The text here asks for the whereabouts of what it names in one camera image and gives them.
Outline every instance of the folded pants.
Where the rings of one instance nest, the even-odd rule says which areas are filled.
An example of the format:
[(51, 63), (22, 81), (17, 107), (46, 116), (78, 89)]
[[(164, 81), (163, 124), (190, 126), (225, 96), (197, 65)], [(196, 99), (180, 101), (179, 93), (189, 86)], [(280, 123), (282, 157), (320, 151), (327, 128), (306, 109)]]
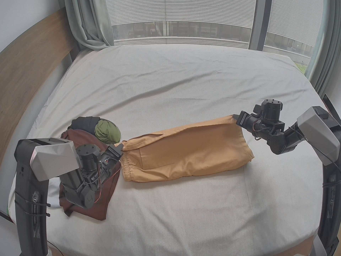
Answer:
[(232, 116), (123, 141), (126, 181), (166, 181), (233, 170), (254, 158)]

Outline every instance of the white bed sheet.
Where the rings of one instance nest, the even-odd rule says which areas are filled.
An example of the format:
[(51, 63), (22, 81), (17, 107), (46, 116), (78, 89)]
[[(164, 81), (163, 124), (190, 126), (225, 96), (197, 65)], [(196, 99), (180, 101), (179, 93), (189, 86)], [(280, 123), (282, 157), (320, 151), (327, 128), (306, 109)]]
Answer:
[[(287, 126), (323, 106), (288, 57), (185, 44), (110, 47), (77, 58), (29, 137), (59, 137), (72, 119), (100, 116), (129, 139), (251, 112), (266, 98), (283, 102)], [(320, 221), (321, 162), (305, 142), (276, 156), (243, 133), (255, 158), (242, 168), (166, 182), (120, 176), (105, 221), (49, 208), (48, 240), (82, 256), (273, 255), (299, 244)], [(15, 219), (14, 200), (9, 211)]]

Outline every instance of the brown garment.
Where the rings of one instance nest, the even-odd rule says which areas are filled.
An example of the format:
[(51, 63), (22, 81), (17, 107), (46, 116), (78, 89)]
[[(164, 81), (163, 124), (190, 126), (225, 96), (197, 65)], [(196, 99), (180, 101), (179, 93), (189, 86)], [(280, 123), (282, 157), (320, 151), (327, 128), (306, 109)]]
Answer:
[(123, 142), (126, 181), (166, 181), (234, 170), (254, 158), (232, 116), (145, 134)]
[[(83, 130), (69, 129), (62, 134), (61, 138), (72, 140), (76, 148), (82, 144), (95, 144), (101, 149), (101, 151), (105, 151), (108, 147), (94, 135)], [(108, 204), (115, 190), (120, 168), (120, 164), (117, 163), (114, 168), (114, 172), (116, 172), (116, 174), (105, 181), (102, 186), (101, 198), (90, 209), (83, 209), (67, 201), (64, 196), (63, 185), (60, 183), (59, 204), (63, 207), (65, 214), (70, 216), (73, 211), (76, 211), (100, 221), (105, 220)], [(98, 197), (99, 191), (95, 193), (95, 200), (97, 200)]]

